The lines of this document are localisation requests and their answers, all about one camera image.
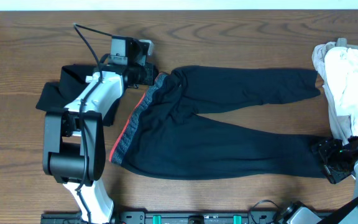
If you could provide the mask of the dark navy leggings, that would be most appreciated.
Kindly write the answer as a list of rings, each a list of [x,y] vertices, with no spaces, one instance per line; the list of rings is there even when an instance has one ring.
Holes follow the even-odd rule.
[[[300,68],[178,67],[144,93],[111,149],[113,164],[147,177],[209,180],[257,174],[321,178],[311,152],[319,136],[275,134],[208,119],[248,106],[320,94]]]

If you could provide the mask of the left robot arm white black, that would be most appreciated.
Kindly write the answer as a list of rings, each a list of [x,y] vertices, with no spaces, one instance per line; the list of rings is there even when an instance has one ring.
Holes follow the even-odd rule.
[[[120,223],[102,174],[104,127],[112,125],[125,91],[152,85],[151,63],[65,65],[56,83],[46,83],[38,108],[44,110],[43,171],[66,188],[79,211],[44,213],[41,223]]]

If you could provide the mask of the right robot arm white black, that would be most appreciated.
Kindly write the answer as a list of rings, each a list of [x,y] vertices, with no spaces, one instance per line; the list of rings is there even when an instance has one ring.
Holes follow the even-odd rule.
[[[296,202],[284,209],[275,223],[358,223],[358,137],[344,146],[334,141],[327,142],[318,146],[317,152],[330,183],[338,184],[350,176],[354,178],[351,201],[325,216]]]

